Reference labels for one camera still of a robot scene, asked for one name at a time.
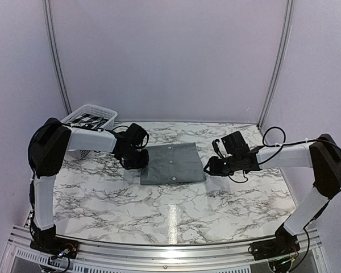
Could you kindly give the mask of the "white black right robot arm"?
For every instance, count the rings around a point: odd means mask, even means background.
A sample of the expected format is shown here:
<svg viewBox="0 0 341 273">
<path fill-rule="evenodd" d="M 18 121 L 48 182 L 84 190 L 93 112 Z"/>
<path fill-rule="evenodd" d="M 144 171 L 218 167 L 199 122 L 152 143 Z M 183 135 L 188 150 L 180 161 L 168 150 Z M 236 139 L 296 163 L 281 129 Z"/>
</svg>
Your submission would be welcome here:
<svg viewBox="0 0 341 273">
<path fill-rule="evenodd" d="M 204 167 L 210 176 L 231 177 L 235 172 L 280 169 L 293 198 L 295 211 L 281 226 L 281 233 L 271 240 L 270 250 L 281 255 L 292 246 L 291 235 L 297 235 L 325 210 L 341 192 L 341 148 L 330 134 L 294 143 L 260 145 L 250 148 L 240 132 L 221 139 L 226 155 L 213 141 L 216 152 Z"/>
</svg>

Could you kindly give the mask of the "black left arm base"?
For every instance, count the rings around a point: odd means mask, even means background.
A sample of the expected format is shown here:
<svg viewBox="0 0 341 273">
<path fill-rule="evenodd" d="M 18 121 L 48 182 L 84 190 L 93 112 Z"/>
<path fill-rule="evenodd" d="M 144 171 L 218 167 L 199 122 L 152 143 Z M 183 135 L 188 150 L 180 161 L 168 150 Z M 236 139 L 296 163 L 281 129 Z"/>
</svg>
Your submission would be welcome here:
<svg viewBox="0 0 341 273">
<path fill-rule="evenodd" d="M 36 226 L 30 226 L 30 234 L 32 236 L 32 241 L 30 243 L 31 249 L 55 256 L 65 250 L 69 250 L 67 256 L 70 259 L 77 257 L 79 242 L 58 237 L 56 235 L 55 225 L 45 230 L 41 230 Z"/>
</svg>

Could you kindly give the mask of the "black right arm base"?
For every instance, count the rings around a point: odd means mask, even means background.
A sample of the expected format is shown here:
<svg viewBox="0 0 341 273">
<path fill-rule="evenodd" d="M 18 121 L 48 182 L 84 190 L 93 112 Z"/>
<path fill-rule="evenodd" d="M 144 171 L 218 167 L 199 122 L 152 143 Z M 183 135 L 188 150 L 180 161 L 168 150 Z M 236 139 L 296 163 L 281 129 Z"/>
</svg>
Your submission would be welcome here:
<svg viewBox="0 0 341 273">
<path fill-rule="evenodd" d="M 275 232 L 274 239 L 251 243 L 248 252 L 254 260 L 275 258 L 300 251 L 300 245 L 296 235 L 291 235 L 281 225 Z"/>
</svg>

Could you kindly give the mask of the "grey long sleeve shirt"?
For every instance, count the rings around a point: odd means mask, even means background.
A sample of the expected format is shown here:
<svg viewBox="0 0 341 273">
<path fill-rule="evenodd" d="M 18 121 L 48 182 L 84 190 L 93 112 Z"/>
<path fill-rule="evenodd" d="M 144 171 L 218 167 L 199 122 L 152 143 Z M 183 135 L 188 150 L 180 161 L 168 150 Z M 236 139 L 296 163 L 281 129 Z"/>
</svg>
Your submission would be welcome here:
<svg viewBox="0 0 341 273">
<path fill-rule="evenodd" d="M 147 148 L 149 162 L 140 174 L 141 185 L 203 183 L 206 176 L 195 143 Z"/>
</svg>

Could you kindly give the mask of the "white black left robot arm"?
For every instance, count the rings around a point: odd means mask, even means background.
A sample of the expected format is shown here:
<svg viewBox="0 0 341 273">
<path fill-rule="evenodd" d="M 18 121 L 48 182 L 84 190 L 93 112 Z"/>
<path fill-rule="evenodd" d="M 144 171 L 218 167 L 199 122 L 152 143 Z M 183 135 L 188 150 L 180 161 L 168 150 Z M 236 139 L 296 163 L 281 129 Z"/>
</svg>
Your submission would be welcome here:
<svg viewBox="0 0 341 273">
<path fill-rule="evenodd" d="M 53 220 L 53 189 L 65 154 L 87 150 L 112 154 L 124 169 L 143 169 L 148 165 L 146 145 L 149 134 L 140 125 L 130 124 L 125 131 L 90 129 L 66 125 L 50 118 L 33 134 L 28 145 L 28 163 L 32 171 L 30 229 L 39 245 L 48 253 L 60 249 Z"/>
</svg>

